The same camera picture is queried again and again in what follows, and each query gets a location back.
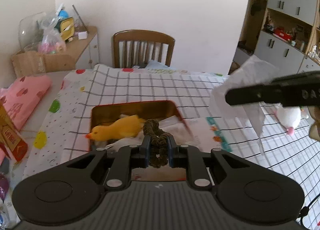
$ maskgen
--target purple object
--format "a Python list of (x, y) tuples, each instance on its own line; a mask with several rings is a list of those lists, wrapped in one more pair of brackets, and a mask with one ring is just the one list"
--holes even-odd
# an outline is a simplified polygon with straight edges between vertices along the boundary
[(0, 173), (0, 199), (4, 202), (5, 196), (9, 190), (9, 182), (4, 176), (4, 174)]

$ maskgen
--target tissue paper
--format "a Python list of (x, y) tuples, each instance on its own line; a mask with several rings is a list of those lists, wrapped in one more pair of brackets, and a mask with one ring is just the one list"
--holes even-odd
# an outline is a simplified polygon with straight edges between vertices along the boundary
[[(223, 118), (234, 119), (237, 117), (243, 126), (245, 121), (249, 120), (260, 138), (265, 116), (259, 103), (231, 106), (226, 102), (225, 95), (232, 88), (267, 83), (275, 77), (278, 70), (272, 64), (260, 60), (255, 55), (251, 56), (222, 85), (212, 90), (210, 109)], [(261, 153), (263, 153), (262, 143), (260, 143), (259, 147)]]

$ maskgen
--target small white box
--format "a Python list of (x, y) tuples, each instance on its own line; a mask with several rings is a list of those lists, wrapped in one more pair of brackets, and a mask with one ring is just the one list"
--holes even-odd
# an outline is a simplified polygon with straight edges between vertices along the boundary
[(87, 39), (87, 38), (88, 38), (88, 32), (87, 31), (78, 33), (78, 39), (79, 40)]

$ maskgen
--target plastic bag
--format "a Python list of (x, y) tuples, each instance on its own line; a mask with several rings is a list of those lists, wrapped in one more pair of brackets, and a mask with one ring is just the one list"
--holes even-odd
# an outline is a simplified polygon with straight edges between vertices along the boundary
[(226, 102), (225, 95), (231, 88), (240, 88), (271, 81), (279, 69), (272, 64), (260, 60), (255, 55), (251, 56), (244, 64), (234, 71), (220, 86), (211, 91), (210, 110), (215, 116), (225, 119), (239, 119), (243, 127), (249, 120), (259, 138), (260, 153), (264, 154), (263, 144), (260, 140), (265, 115), (259, 103), (231, 106)]
[(47, 28), (44, 31), (42, 42), (39, 44), (40, 53), (61, 53), (67, 50), (66, 43), (55, 28)]
[(40, 53), (61, 53), (67, 50), (66, 43), (54, 27), (59, 21), (58, 14), (51, 12), (41, 21), (41, 28), (44, 30), (42, 42), (38, 46)]
[(0, 211), (0, 229), (5, 230), (9, 226), (10, 220), (4, 211)]

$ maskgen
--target pink pillow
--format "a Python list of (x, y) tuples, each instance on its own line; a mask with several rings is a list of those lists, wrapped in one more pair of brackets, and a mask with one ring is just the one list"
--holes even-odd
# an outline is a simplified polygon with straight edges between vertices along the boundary
[(23, 127), (51, 84), (51, 79), (46, 75), (24, 76), (15, 80), (1, 95), (0, 101), (17, 130)]

